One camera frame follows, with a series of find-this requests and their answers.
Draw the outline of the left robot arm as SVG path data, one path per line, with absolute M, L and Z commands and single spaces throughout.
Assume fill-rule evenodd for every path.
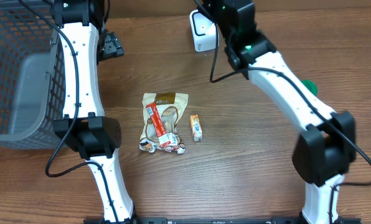
M 53 122 L 59 146 L 67 145 L 84 160 L 103 202 L 96 223 L 137 223 L 134 204 L 119 162 L 121 127 L 105 116 L 98 89 L 98 64 L 124 54 L 114 32 L 106 30 L 110 2 L 54 1 L 51 8 L 62 44 L 65 103 L 62 118 Z

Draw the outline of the small orange snack packet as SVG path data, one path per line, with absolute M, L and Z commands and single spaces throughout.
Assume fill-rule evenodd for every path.
M 194 138 L 194 141 L 201 142 L 203 140 L 203 132 L 200 119 L 197 114 L 193 114 L 190 116 L 190 127 L 192 130 L 192 136 Z

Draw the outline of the green lidded jar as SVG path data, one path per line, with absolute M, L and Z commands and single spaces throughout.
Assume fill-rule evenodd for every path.
M 318 94 L 318 87 L 317 85 L 311 80 L 302 80 L 302 84 L 314 95 L 317 96 Z

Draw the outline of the beige snack pouch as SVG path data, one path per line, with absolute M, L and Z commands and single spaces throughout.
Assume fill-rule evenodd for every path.
M 185 153 L 185 145 L 177 132 L 177 125 L 187 107 L 189 96 L 183 93 L 145 93 L 143 96 L 143 118 L 144 128 L 139 140 L 139 148 L 142 151 L 154 153 L 157 150 L 173 152 L 177 154 Z M 171 143 L 166 147 L 161 147 L 157 138 L 154 125 L 150 115 L 146 111 L 146 106 L 155 103 L 166 133 L 171 139 Z

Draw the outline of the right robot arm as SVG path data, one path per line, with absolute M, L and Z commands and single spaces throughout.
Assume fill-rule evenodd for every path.
M 336 113 L 298 79 L 275 45 L 257 28 L 252 1 L 197 1 L 225 40 L 235 73 L 263 90 L 299 133 L 292 162 L 305 182 L 298 223 L 360 223 L 337 212 L 340 186 L 355 161 L 355 121 Z

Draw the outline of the red snack bar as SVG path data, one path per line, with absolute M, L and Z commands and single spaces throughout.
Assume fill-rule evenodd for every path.
M 146 111 L 150 115 L 160 146 L 161 147 L 168 146 L 171 143 L 171 139 L 166 133 L 166 130 L 164 129 L 164 125 L 157 110 L 156 104 L 155 103 L 148 104 L 146 106 Z

